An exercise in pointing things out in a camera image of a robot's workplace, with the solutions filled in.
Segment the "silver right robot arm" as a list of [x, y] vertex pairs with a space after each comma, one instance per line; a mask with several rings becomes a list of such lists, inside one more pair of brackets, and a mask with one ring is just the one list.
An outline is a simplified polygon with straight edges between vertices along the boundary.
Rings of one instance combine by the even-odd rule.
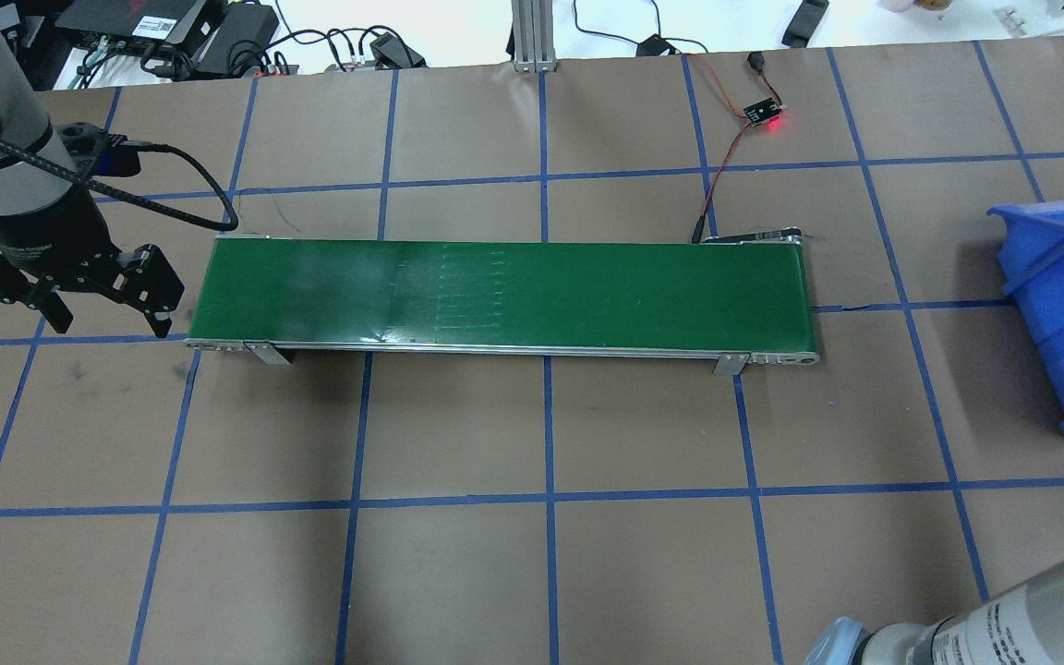
[[841, 616], [807, 664], [1064, 664], [1064, 561], [967, 613], [872, 632]]

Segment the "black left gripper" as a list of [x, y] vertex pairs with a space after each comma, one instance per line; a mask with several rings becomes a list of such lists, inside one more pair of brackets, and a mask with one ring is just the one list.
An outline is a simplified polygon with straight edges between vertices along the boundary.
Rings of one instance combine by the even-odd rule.
[[64, 292], [134, 307], [166, 338], [185, 286], [159, 246], [119, 248], [89, 192], [72, 186], [38, 210], [0, 214], [0, 303], [41, 312], [63, 335], [74, 320]]

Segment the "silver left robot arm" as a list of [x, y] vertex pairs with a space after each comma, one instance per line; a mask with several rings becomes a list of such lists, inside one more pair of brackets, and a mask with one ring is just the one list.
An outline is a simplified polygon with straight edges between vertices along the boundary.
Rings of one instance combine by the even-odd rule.
[[164, 338], [185, 287], [157, 246], [114, 243], [86, 181], [0, 29], [0, 302], [66, 333], [73, 315], [62, 294], [97, 294], [134, 307]]

